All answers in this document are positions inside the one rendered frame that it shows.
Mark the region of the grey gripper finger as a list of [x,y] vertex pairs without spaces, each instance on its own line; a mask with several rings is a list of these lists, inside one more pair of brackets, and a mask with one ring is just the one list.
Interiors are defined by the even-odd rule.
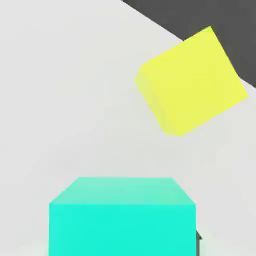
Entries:
[[196,230],[196,256],[200,256],[200,241],[202,240],[202,236]]

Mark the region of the small turquoise cube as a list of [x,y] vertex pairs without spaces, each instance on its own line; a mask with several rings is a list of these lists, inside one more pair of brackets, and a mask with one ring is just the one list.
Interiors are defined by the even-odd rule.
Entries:
[[79,177],[49,204],[48,256],[196,256],[196,240],[172,178]]

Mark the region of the small yellow cube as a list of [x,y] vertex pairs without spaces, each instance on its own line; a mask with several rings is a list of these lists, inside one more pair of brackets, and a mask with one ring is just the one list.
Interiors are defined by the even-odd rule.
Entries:
[[248,98],[210,26],[142,64],[135,82],[163,132],[175,136]]

